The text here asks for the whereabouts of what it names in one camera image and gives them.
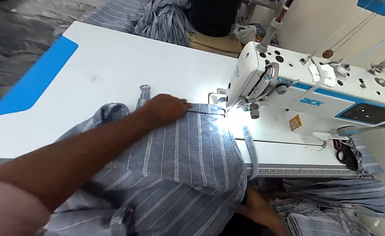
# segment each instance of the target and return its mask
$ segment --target brand logo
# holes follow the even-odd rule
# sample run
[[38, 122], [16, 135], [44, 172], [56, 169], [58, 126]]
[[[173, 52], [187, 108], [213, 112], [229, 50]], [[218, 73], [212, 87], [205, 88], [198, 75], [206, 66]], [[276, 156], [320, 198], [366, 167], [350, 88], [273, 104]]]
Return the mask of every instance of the brand logo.
[[239, 78], [239, 66], [236, 66], [236, 78]]
[[315, 106], [320, 106], [321, 104], [324, 103], [324, 102], [321, 102], [321, 101], [312, 100], [310, 98], [304, 98], [304, 99], [300, 100], [300, 102], [307, 103], [307, 104], [310, 104], [310, 105], [315, 105]]

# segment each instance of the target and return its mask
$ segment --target warning sticker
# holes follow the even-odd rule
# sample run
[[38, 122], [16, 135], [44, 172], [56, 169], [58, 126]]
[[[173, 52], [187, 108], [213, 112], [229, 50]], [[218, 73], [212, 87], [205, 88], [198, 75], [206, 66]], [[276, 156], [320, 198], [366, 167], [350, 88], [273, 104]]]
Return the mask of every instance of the warning sticker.
[[293, 117], [293, 119], [291, 119], [289, 121], [289, 123], [290, 123], [291, 131], [293, 131], [293, 130], [297, 129], [298, 127], [300, 127], [301, 126], [301, 121], [300, 121], [299, 115], [296, 115], [295, 117]]

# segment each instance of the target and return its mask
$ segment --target white table top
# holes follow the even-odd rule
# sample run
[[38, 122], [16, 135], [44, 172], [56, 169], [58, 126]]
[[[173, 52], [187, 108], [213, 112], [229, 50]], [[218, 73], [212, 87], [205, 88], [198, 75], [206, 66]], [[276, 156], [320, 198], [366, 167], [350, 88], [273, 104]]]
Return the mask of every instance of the white table top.
[[[227, 86], [237, 62], [80, 22], [74, 22], [63, 36], [78, 48], [36, 103], [28, 110], [0, 115], [0, 158], [15, 158], [54, 142], [105, 103], [121, 102], [133, 111], [142, 84], [151, 86], [151, 96], [167, 93], [192, 103], [207, 103], [209, 93]], [[306, 139], [284, 136], [291, 132], [278, 132], [283, 127], [273, 122], [258, 122], [249, 125], [256, 140], [273, 137], [274, 141], [299, 143]], [[331, 145], [323, 151], [290, 145], [257, 144], [260, 163], [342, 166]], [[240, 146], [241, 152], [247, 152]]]

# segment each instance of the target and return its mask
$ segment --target wall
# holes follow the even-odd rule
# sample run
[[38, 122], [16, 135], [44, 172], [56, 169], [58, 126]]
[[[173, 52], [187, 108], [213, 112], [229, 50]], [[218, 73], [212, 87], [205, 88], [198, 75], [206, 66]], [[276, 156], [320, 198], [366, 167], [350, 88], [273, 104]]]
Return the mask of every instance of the wall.
[[[282, 29], [278, 32], [281, 47], [309, 54], [319, 49], [315, 56], [320, 57], [323, 51], [331, 48], [371, 14], [370, 11], [357, 7], [356, 3], [356, 0], [294, 1], [283, 19]], [[252, 21], [269, 26], [269, 21], [273, 17], [273, 10], [258, 7]], [[345, 62], [352, 64], [384, 38], [385, 17], [376, 15], [337, 50], [331, 59], [339, 60], [343, 57]], [[383, 60], [385, 60], [385, 44], [369, 56], [362, 56], [354, 65], [368, 67], [372, 62], [379, 63]]]

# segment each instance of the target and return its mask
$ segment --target forearm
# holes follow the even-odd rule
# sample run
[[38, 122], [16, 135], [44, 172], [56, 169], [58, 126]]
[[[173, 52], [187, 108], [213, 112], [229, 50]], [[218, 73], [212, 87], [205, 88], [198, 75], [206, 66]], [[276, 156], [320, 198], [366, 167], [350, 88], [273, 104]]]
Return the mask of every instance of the forearm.
[[33, 195], [54, 211], [123, 150], [151, 131], [135, 112], [20, 156], [0, 166], [0, 181]]

